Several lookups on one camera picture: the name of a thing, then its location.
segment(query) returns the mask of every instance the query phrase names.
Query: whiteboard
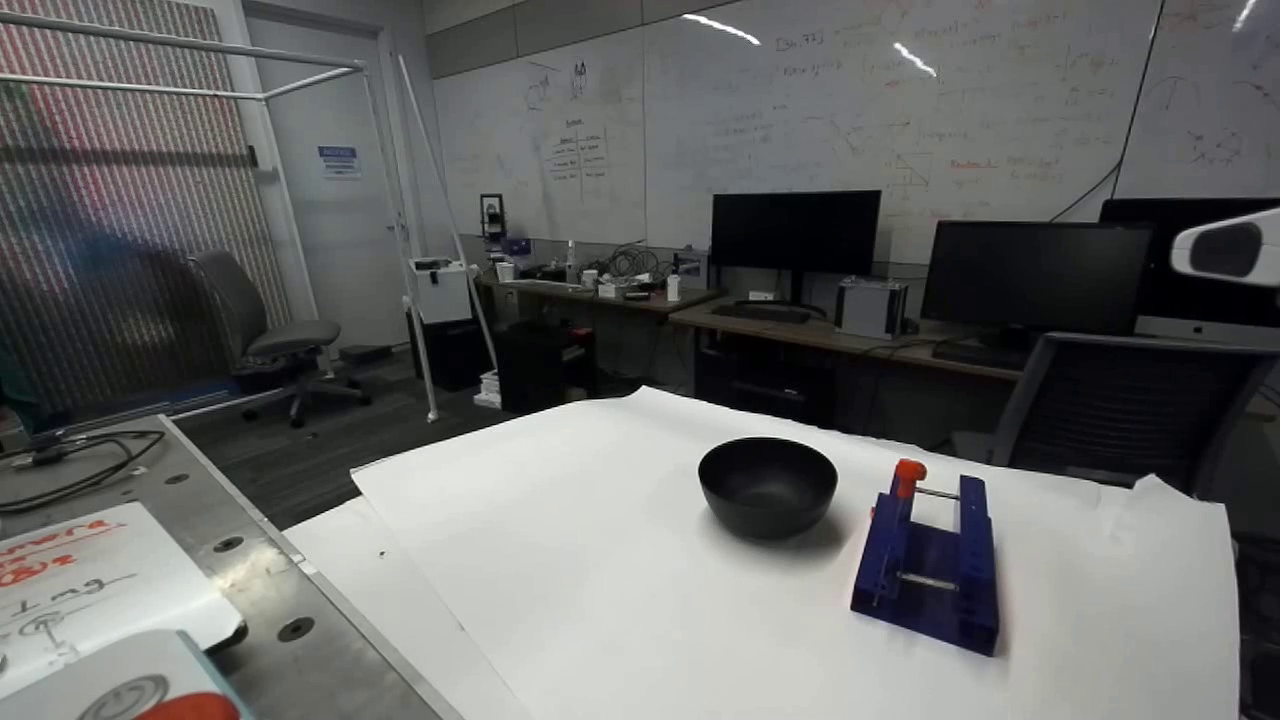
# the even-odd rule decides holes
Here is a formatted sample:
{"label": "whiteboard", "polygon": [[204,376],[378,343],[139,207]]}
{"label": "whiteboard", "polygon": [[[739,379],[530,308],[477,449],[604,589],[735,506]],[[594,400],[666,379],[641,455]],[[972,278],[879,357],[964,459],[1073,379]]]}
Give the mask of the whiteboard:
{"label": "whiteboard", "polygon": [[1280,195],[1280,0],[1166,0],[1120,195]]}
{"label": "whiteboard", "polygon": [[926,262],[939,217],[1048,222],[1120,166],[1154,0],[709,16],[739,38],[666,21],[440,79],[463,231],[481,194],[527,238],[704,249],[714,194],[879,189],[879,262]]}

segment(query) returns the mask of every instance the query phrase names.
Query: computer monitor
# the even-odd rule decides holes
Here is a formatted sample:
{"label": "computer monitor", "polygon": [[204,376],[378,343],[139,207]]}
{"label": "computer monitor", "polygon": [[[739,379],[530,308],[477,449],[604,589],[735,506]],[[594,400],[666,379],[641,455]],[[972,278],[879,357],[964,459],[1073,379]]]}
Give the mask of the computer monitor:
{"label": "computer monitor", "polygon": [[875,230],[879,194],[714,195],[712,264],[867,278]]}
{"label": "computer monitor", "polygon": [[1280,305],[1271,290],[1196,280],[1170,272],[1166,264],[1176,231],[1262,207],[1280,207],[1280,195],[1109,202],[1098,214],[1105,226],[1135,226],[1150,231],[1143,291],[1135,299],[1135,331],[1203,342],[1280,342]]}
{"label": "computer monitor", "polygon": [[989,331],[1131,331],[1146,230],[939,222],[925,319]]}

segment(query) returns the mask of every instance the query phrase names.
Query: office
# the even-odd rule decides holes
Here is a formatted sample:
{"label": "office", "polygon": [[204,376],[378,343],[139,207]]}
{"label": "office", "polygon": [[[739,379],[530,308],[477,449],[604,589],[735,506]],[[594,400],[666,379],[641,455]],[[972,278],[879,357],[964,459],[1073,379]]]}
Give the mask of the office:
{"label": "office", "polygon": [[[42,433],[2,538],[139,502],[273,627],[213,647],[254,711],[307,687],[254,657],[361,657],[370,627],[399,718],[1275,718],[1253,684],[1275,665],[1275,291],[1166,262],[1280,195],[1275,8],[2,11],[287,58],[0,24],[2,404]],[[88,449],[48,441],[84,420]],[[746,545],[709,511],[699,459],[739,438],[834,474],[808,538]],[[847,610],[899,459],[925,493],[983,482],[991,657]],[[198,511],[240,493],[344,612],[254,617],[231,584],[254,554],[314,589],[267,522]],[[935,495],[916,522],[957,533]],[[1094,604],[1067,622],[1054,591]],[[904,665],[939,693],[875,698]],[[1127,678],[1086,698],[1083,668]]]}

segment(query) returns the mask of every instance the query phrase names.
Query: white table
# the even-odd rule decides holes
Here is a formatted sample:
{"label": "white table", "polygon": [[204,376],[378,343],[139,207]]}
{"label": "white table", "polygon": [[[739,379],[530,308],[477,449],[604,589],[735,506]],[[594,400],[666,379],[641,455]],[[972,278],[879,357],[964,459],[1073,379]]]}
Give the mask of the white table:
{"label": "white table", "polygon": [[[735,438],[787,438],[839,468],[820,533],[834,545],[753,547],[712,522],[696,466]],[[989,482],[997,662],[847,612],[899,455],[930,487]],[[1114,493],[636,393],[404,454],[357,485],[361,506],[290,539],[463,718],[1234,718],[1229,522],[1159,482]],[[916,522],[952,508],[916,506]],[[415,604],[384,610],[378,589]]]}

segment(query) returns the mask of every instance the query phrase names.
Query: computer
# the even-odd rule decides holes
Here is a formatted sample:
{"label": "computer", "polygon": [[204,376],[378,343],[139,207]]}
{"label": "computer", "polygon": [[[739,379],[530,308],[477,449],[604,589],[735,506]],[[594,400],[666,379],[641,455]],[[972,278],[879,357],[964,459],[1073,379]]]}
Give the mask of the computer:
{"label": "computer", "polygon": [[1176,231],[1262,207],[1280,207],[1280,195],[1109,202],[1098,214],[1105,226],[1135,226],[1150,231],[1143,291],[1135,299],[1135,331],[1179,342],[1280,342],[1275,291],[1179,278],[1166,264]]}
{"label": "computer", "polygon": [[1131,331],[1146,230],[939,222],[925,319],[974,335],[930,357],[1021,367],[1039,331]]}
{"label": "computer", "polygon": [[722,305],[722,317],[808,319],[805,272],[867,278],[879,194],[714,195],[712,269],[790,272],[790,305]]}

